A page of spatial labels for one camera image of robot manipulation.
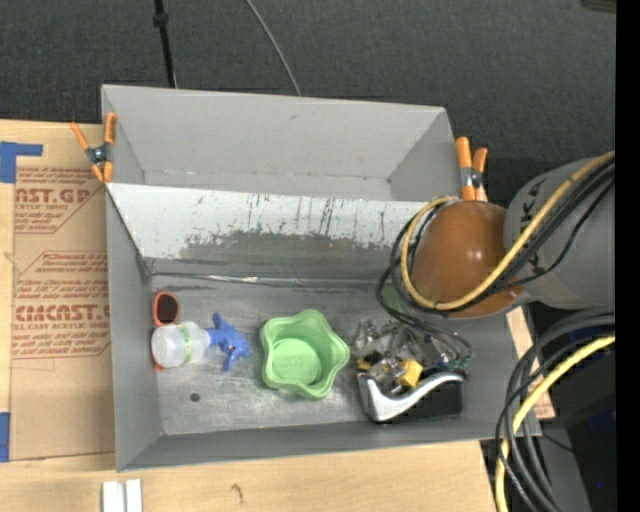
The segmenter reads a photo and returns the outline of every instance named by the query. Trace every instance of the wire bundle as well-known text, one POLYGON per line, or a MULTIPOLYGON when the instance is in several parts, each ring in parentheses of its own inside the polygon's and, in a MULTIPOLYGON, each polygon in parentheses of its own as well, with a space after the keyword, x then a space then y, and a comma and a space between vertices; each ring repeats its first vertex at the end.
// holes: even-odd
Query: wire bundle
MULTIPOLYGON (((293 72, 289 67, 289 63, 287 62, 287 59, 285 59, 284 54, 280 49, 280 45, 276 41, 276 38, 274 37, 273 33, 269 29, 269 26, 267 25, 266 21, 264 20, 264 18, 262 17, 262 15, 260 14, 260 12, 258 11, 258 9, 256 8, 256 6, 251 0, 244 0, 244 3, 247 4, 249 9, 251 9, 252 14, 258 20, 258 22, 262 26, 262 29, 264 30, 264 33, 269 38, 269 41, 271 42, 273 49, 278 54, 278 58, 280 59, 280 62, 282 62, 282 65, 284 66, 284 69, 287 72, 287 76, 289 77, 289 80, 291 81, 291 85, 295 89, 296 94, 298 96, 302 96, 302 91, 300 90, 300 86, 298 85, 298 82, 293 76, 293 72)), ((160 41, 162 43, 162 54, 164 56, 164 65, 167 71, 167 81, 169 82, 170 88, 176 89, 178 87, 178 84, 177 84, 176 73, 175 73, 174 64, 173 64, 173 56, 171 54, 169 32, 167 30, 167 24, 169 23, 169 9, 165 10, 163 0, 154 0, 154 5, 155 5, 155 13, 153 15, 153 26, 154 28, 157 28, 160 30, 160 41)))
POLYGON ((605 308, 585 310, 570 315, 548 329, 518 361, 509 380, 505 406, 500 414, 495 434, 499 458, 495 474, 495 497, 500 512, 508 510, 504 486, 505 472, 530 510, 560 511, 525 418, 537 399, 559 378, 577 363, 614 342, 613 311, 605 308), (549 344, 569 333, 595 327, 608 331, 610 335, 598 337, 595 340, 585 337, 566 342, 560 349, 545 358, 539 368, 532 372, 534 361, 549 344), (538 379, 542 380, 532 387, 538 379), (516 442, 516 433, 520 428, 522 428, 524 453, 516 442))
POLYGON ((567 178, 540 208, 491 274, 464 297, 450 302, 435 302, 422 296, 411 282, 410 277, 409 253, 410 247, 415 246, 415 243, 412 244, 412 239, 414 238, 414 233, 418 230, 418 225, 422 221, 422 226, 419 228, 419 232, 422 232, 424 225, 431 218, 434 210, 442 206, 443 203, 450 202, 451 198, 439 198, 432 201, 425 205, 411 219, 407 228, 403 229, 399 235, 399 238, 402 238, 399 256, 400 271, 402 283, 406 288, 407 294, 414 305, 424 310, 455 312, 477 304, 490 295, 526 284, 534 279, 539 279, 551 272, 564 259, 586 220, 614 185, 615 152, 611 151, 590 161, 567 178), (595 199, 572 229, 570 236, 555 261, 534 276, 513 281, 514 276, 527 264, 531 257, 540 250, 558 226, 572 214, 582 201, 596 191, 598 191, 598 193, 595 199))
MULTIPOLYGON (((418 243, 420 242, 424 226, 427 224, 431 216, 433 216, 440 207, 445 206, 452 201, 457 201, 457 198, 442 197, 430 203, 430 205, 432 205, 431 211, 423 223, 422 228, 415 236, 411 247, 408 249, 409 258, 413 257, 418 243)), ((378 281, 378 285, 376 287, 376 298, 385 311, 387 311, 387 313, 389 313, 393 318, 430 337, 430 341, 440 352, 448 353, 452 359, 450 362, 450 366, 452 368, 460 368, 463 370, 473 357, 473 348, 471 344, 458 333, 450 332, 420 318, 420 311, 414 308, 411 298, 406 295, 402 286, 402 281, 399 275, 399 246, 405 236, 405 233, 409 229, 410 224, 416 219, 416 217, 418 217, 418 215, 420 214, 416 214, 416 216, 410 219, 400 230, 400 233, 398 234, 398 237, 391 249, 389 267, 383 272, 380 280, 378 281), (389 278, 391 278, 395 294, 400 300, 400 305, 398 307, 394 307, 389 298, 385 297, 384 294, 384 288, 389 278)))

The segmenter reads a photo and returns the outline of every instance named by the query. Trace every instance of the white plastic piece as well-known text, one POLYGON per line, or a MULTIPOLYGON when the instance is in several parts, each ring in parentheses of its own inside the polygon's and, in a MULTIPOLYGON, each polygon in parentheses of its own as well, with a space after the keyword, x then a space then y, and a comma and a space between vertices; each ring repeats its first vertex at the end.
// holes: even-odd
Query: white plastic piece
POLYGON ((163 368, 200 361, 209 346, 209 334, 195 322, 158 327, 151 336, 153 358, 163 368))
POLYGON ((142 481, 103 482, 102 512, 142 512, 142 481))

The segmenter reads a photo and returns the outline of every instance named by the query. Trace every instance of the black pole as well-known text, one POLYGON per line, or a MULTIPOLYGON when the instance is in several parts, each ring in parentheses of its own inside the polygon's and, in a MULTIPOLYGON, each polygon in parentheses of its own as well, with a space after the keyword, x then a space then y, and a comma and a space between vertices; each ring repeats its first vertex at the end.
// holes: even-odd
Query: black pole
POLYGON ((160 40, 162 41, 162 53, 164 54, 164 65, 167 69, 167 79, 169 87, 176 88, 176 76, 173 71, 173 60, 171 58, 171 47, 169 46, 169 33, 167 23, 169 23, 169 13, 165 12, 162 0, 154 0, 156 12, 153 15, 153 26, 160 29, 160 40))

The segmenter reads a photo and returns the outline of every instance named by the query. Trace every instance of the brown spherical object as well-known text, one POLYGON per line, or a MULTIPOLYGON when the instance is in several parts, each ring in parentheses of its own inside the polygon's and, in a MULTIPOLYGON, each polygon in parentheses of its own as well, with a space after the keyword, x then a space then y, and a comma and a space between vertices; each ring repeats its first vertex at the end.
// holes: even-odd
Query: brown spherical object
MULTIPOLYGON (((506 253, 502 237, 506 212, 486 201, 459 201, 438 211, 425 226, 413 260, 411 281, 420 294, 435 302, 451 302, 482 283, 506 253)), ((497 313, 521 291, 516 287, 500 292, 450 316, 497 313)))

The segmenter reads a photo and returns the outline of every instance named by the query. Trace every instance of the green plastic bowl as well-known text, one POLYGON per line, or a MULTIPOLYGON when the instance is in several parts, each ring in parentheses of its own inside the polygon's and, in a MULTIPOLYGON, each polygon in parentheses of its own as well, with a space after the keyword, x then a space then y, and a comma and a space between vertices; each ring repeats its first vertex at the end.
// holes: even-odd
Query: green plastic bowl
POLYGON ((260 330, 260 339, 265 384, 312 400, 327 396, 350 357, 347 344, 314 309, 272 318, 260 330))

